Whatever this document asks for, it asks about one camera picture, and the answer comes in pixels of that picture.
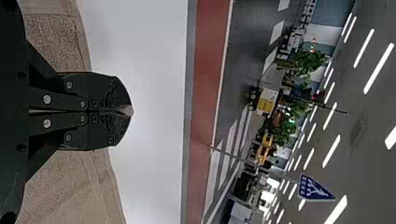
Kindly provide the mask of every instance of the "pole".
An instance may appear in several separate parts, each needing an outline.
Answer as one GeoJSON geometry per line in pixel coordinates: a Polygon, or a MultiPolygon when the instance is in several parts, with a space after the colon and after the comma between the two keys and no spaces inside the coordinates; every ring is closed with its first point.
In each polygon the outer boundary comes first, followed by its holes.
{"type": "Polygon", "coordinates": [[[258,166],[258,164],[254,163],[254,162],[251,162],[251,161],[242,159],[242,158],[237,157],[237,156],[235,156],[235,155],[233,155],[233,154],[231,154],[231,153],[229,153],[229,152],[223,151],[223,150],[221,150],[221,149],[219,149],[219,148],[212,147],[212,146],[207,146],[207,147],[208,147],[208,149],[216,150],[216,151],[218,151],[219,153],[223,153],[223,154],[225,154],[225,155],[227,155],[227,156],[229,156],[229,157],[232,157],[232,158],[237,159],[238,161],[241,161],[241,162],[243,162],[243,163],[249,164],[249,165],[253,166],[255,170],[259,169],[260,171],[263,171],[263,172],[268,173],[268,174],[270,174],[270,175],[276,175],[277,177],[279,177],[279,178],[281,178],[281,179],[285,177],[284,175],[280,175],[280,174],[278,174],[278,173],[276,173],[276,172],[273,172],[273,171],[271,171],[271,170],[265,169],[264,167],[258,166]]]}
{"type": "MultiPolygon", "coordinates": [[[[321,107],[321,108],[323,108],[323,109],[332,110],[332,108],[327,107],[325,104],[320,104],[320,103],[313,102],[313,101],[307,101],[307,100],[305,100],[305,99],[301,99],[301,98],[293,97],[293,96],[291,96],[291,98],[293,98],[293,100],[302,102],[302,103],[304,103],[304,104],[317,105],[318,107],[321,107]]],[[[340,114],[347,114],[347,113],[348,113],[347,111],[345,111],[345,110],[340,110],[340,109],[334,109],[334,111],[335,111],[335,112],[338,112],[338,113],[340,113],[340,114]]]]}

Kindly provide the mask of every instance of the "screw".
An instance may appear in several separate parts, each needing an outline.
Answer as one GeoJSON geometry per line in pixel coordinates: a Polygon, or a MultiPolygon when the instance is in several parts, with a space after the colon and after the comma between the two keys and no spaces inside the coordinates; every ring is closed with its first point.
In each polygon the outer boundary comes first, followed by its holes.
{"type": "Polygon", "coordinates": [[[50,127],[50,120],[49,119],[44,119],[43,126],[44,126],[44,128],[49,128],[50,127]]]}
{"type": "Polygon", "coordinates": [[[44,104],[49,105],[49,104],[50,104],[50,101],[51,101],[50,96],[49,96],[49,95],[45,95],[45,96],[43,97],[43,101],[44,101],[44,104]]]}
{"type": "Polygon", "coordinates": [[[66,88],[71,90],[73,88],[73,83],[72,82],[66,82],[66,88]]]}
{"type": "Polygon", "coordinates": [[[66,135],[66,142],[70,142],[72,140],[72,135],[70,133],[68,133],[66,135]]]}

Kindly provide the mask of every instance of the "signboard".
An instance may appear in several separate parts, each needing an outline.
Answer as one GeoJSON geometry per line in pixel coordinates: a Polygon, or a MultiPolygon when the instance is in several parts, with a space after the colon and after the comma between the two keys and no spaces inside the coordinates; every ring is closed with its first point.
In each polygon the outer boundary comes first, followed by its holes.
{"type": "Polygon", "coordinates": [[[273,91],[265,88],[260,95],[259,103],[257,105],[257,111],[262,114],[262,112],[271,114],[275,107],[276,98],[278,91],[273,91]]]}
{"type": "Polygon", "coordinates": [[[308,175],[301,175],[298,195],[309,202],[334,201],[335,196],[308,175]]]}

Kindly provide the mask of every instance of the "blue road sign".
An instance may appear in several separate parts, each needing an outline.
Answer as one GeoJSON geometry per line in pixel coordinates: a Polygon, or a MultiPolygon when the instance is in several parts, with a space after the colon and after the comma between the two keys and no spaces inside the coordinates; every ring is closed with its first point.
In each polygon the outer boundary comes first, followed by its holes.
{"type": "Polygon", "coordinates": [[[308,175],[301,175],[298,195],[311,202],[334,201],[335,196],[308,175]]]}

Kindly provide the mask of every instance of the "green foliage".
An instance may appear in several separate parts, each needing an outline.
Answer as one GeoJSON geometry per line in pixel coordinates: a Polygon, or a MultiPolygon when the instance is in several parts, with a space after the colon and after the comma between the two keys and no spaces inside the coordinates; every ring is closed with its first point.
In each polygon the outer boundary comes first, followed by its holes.
{"type": "Polygon", "coordinates": [[[310,74],[326,63],[326,55],[319,50],[314,52],[300,50],[288,60],[276,60],[276,63],[278,69],[291,69],[294,76],[304,76],[304,82],[300,87],[306,89],[311,78],[310,74]]]}
{"type": "Polygon", "coordinates": [[[289,116],[285,116],[279,127],[274,127],[270,124],[272,126],[270,132],[274,135],[274,142],[281,147],[289,142],[290,135],[297,130],[296,124],[289,122],[289,118],[289,116]]]}
{"type": "Polygon", "coordinates": [[[309,110],[309,105],[303,103],[293,103],[290,105],[290,109],[290,116],[294,119],[298,119],[304,112],[309,110]]]}
{"type": "Polygon", "coordinates": [[[308,75],[316,71],[321,65],[326,63],[326,55],[320,51],[298,51],[292,59],[295,64],[296,76],[308,75]]]}

